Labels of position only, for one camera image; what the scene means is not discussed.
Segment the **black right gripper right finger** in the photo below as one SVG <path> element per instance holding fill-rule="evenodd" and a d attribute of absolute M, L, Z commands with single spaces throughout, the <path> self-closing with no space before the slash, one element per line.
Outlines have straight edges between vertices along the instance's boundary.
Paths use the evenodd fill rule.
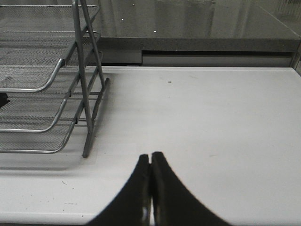
<path fill-rule="evenodd" d="M 151 156 L 151 190 L 157 226 L 229 226 L 175 175 L 162 152 Z"/>

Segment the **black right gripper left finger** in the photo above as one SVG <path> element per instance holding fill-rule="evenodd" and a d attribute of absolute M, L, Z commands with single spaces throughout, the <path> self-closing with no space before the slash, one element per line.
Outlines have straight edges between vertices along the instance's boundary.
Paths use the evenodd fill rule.
<path fill-rule="evenodd" d="M 150 225 L 151 193 L 149 157 L 142 154 L 120 192 L 88 226 Z"/>

